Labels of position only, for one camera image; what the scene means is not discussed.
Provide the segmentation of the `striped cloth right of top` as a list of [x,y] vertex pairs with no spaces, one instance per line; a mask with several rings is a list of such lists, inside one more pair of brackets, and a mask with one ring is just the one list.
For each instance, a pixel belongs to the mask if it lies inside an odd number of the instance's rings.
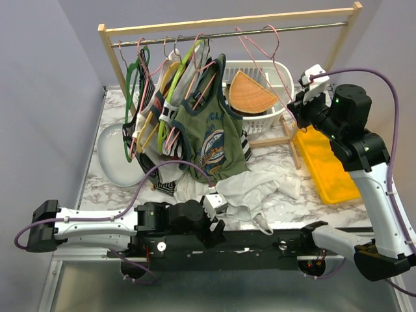
[[252,151],[250,148],[250,143],[248,142],[248,135],[245,130],[242,130],[240,142],[242,145],[242,151],[244,154],[245,161],[248,161],[250,157],[252,156]]

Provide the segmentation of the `metal hanging rod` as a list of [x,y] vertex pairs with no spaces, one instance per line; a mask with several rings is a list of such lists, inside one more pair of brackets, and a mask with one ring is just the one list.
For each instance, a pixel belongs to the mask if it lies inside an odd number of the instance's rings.
[[[304,25],[298,27],[284,27],[276,29],[278,33],[284,32],[292,32],[292,31],[303,31],[303,30],[311,30],[311,29],[326,29],[326,28],[335,28],[335,27],[345,27],[348,23],[344,22],[334,22],[334,23],[325,23],[325,24],[316,24],[316,25]],[[250,30],[250,31],[234,31],[234,32],[222,32],[222,33],[213,33],[213,34],[203,34],[198,37],[201,40],[211,40],[211,39],[223,39],[223,38],[231,38],[235,36],[248,36],[248,35],[257,35],[257,34],[266,34],[266,33],[273,33],[274,31],[270,28],[258,29],[258,30]],[[178,42],[193,42],[196,36],[178,36],[175,38],[159,38],[159,39],[151,39],[151,40],[143,40],[141,41],[144,45],[155,45],[155,44],[167,44],[167,43],[178,43]],[[133,47],[136,46],[138,42],[130,41],[124,42],[119,41],[118,43],[111,43],[110,46],[112,48],[119,48],[119,47]]]

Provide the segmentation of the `yellow plastic hanger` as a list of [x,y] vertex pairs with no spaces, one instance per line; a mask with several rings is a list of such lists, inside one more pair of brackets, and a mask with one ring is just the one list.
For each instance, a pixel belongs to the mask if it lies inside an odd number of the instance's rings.
[[176,73],[179,68],[180,61],[166,60],[161,65],[159,80],[155,86],[155,90],[148,92],[148,87],[145,87],[144,95],[150,94],[151,99],[145,109],[142,109],[136,119],[135,132],[133,133],[133,140],[136,144],[134,154],[143,153],[146,146],[149,144],[152,136],[158,130],[159,121],[158,114],[161,112],[162,103],[156,97],[158,91],[164,93],[164,89],[169,80]]

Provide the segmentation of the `lime green plastic hanger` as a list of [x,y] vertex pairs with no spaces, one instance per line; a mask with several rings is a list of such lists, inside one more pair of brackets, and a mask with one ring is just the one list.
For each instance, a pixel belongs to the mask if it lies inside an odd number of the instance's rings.
[[197,68],[204,65],[208,58],[210,52],[209,45],[209,40],[198,40],[194,48],[190,48],[179,62],[179,67],[173,76],[167,97],[164,101],[162,113],[159,116],[159,132],[157,135],[157,148],[159,153],[163,152],[163,143],[172,128],[174,114],[177,112],[181,101],[185,98],[185,94],[189,89],[191,80],[196,74]]

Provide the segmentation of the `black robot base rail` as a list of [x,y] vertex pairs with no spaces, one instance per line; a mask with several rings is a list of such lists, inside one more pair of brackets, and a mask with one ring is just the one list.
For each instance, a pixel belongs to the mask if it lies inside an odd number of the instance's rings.
[[299,229],[278,229],[270,236],[259,230],[224,231],[226,242],[207,249],[192,233],[139,231],[124,251],[108,255],[125,258],[152,272],[220,270],[297,270],[310,268],[332,254],[301,245]]

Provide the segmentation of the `wooden clothes rack frame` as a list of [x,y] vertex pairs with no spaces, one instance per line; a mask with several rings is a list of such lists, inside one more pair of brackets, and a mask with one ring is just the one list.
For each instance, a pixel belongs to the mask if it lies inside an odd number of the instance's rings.
[[344,16],[348,23],[345,27],[340,27],[340,31],[336,41],[329,50],[329,54],[324,62],[324,67],[330,69],[337,60],[337,57],[342,50],[350,31],[354,28],[354,24],[358,19],[363,5],[356,1],[351,7],[332,8],[322,10],[307,10],[299,12],[284,12],[273,14],[260,14],[254,16],[237,16],[228,18],[214,18],[214,19],[199,19],[194,21],[181,21],[172,23],[159,23],[153,25],[141,25],[134,27],[118,27],[108,28],[104,23],[98,25],[98,33],[101,38],[103,47],[109,58],[113,72],[117,78],[120,89],[126,98],[125,78],[126,71],[122,71],[120,60],[122,56],[122,49],[128,47],[112,48],[111,43],[124,42],[138,42],[141,38],[145,40],[159,39],[159,38],[175,38],[183,36],[182,32],[187,30],[204,30],[215,29],[219,27],[231,27],[239,25],[263,24],[270,25],[273,22],[294,21],[294,20],[319,20],[325,18],[336,18]]

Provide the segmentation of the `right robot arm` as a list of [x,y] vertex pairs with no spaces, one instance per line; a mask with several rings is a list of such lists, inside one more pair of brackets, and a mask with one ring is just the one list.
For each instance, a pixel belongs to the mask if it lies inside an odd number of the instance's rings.
[[415,266],[410,242],[415,232],[403,215],[394,185],[387,180],[392,156],[383,139],[366,129],[372,100],[354,84],[335,89],[331,105],[325,93],[297,93],[287,105],[301,128],[313,126],[330,141],[335,157],[356,185],[370,218],[374,238],[365,239],[318,221],[304,226],[299,247],[305,254],[327,249],[352,261],[369,281],[386,280]]

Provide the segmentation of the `white cloth under green top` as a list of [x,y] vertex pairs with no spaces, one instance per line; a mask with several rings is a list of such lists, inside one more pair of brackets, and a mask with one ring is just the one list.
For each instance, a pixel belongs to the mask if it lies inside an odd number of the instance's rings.
[[186,161],[157,161],[155,167],[153,186],[177,202],[199,201],[202,196],[210,193],[209,189],[213,186],[213,181],[208,175]]

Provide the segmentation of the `white oval plate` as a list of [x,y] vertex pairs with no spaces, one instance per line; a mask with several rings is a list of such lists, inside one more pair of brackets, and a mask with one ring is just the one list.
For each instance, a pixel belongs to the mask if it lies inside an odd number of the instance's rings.
[[145,173],[137,161],[125,157],[122,123],[104,130],[97,140],[97,156],[105,177],[117,187],[131,187],[141,182]]

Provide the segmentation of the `white plastic laundry basket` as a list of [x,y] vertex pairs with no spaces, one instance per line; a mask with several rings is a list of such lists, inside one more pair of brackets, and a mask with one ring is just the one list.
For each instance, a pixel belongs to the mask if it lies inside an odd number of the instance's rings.
[[293,78],[288,68],[275,61],[228,60],[222,79],[222,88],[230,85],[235,74],[241,70],[269,91],[275,91],[278,102],[260,116],[244,116],[242,128],[248,135],[259,135],[267,132],[280,116],[286,112],[284,104],[294,97]]

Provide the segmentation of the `white tank top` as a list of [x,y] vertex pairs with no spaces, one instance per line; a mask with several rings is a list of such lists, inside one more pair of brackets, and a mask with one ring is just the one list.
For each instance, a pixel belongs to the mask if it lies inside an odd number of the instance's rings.
[[274,230],[266,221],[262,201],[276,191],[297,200],[300,197],[302,179],[294,166],[287,161],[271,164],[234,175],[216,184],[216,191],[223,195],[228,208],[222,216],[239,222],[251,223],[256,229],[270,236]]

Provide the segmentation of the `yellow plastic tray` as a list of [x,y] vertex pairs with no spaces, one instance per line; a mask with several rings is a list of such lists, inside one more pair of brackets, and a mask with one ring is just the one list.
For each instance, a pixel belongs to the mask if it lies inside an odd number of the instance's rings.
[[358,188],[333,154],[328,138],[310,126],[306,131],[299,130],[294,142],[324,204],[360,198]]

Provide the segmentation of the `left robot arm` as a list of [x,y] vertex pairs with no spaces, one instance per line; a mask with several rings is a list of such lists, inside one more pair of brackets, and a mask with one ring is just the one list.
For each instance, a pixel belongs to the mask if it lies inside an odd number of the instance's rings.
[[191,237],[211,248],[225,241],[225,223],[218,215],[228,203],[217,194],[184,203],[146,202],[124,211],[78,211],[47,200],[32,216],[26,251],[53,252],[61,244],[126,252],[163,253],[169,237]]

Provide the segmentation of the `green graphic tank top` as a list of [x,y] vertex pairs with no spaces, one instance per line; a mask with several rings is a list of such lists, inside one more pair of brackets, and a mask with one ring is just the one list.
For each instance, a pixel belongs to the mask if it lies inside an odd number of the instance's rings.
[[196,165],[214,183],[248,170],[241,145],[242,116],[226,103],[222,79],[226,56],[220,54],[180,104],[173,120],[183,160]]

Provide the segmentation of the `pink hanger at left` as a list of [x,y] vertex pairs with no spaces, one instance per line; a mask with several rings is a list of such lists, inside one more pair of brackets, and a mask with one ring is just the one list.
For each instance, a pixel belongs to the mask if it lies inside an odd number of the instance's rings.
[[[144,83],[144,87],[141,90],[141,93],[139,95],[140,105],[138,106],[138,109],[137,109],[136,114],[135,114],[135,116],[136,116],[135,127],[137,127],[137,120],[140,117],[140,113],[141,113],[142,109],[144,108],[144,102],[145,102],[146,95],[147,95],[147,92],[148,92],[148,86],[149,86],[149,83],[150,83],[150,80],[151,80],[150,77],[152,75],[155,75],[164,66],[164,64],[167,61],[169,61],[168,55],[165,55],[165,60],[163,60],[161,65],[153,73],[150,73],[149,69],[146,67],[147,62],[141,57],[141,54],[140,54],[140,44],[143,41],[144,41],[144,38],[141,38],[138,41],[137,49],[138,49],[138,57],[140,59],[139,64],[140,64],[140,67],[144,71],[145,83]],[[131,159],[134,159],[136,157],[136,153],[137,153],[138,148],[139,148],[139,143],[140,143],[140,139],[138,138],[138,134],[132,135],[131,147],[130,147],[130,150],[129,150],[129,156],[130,156]]]

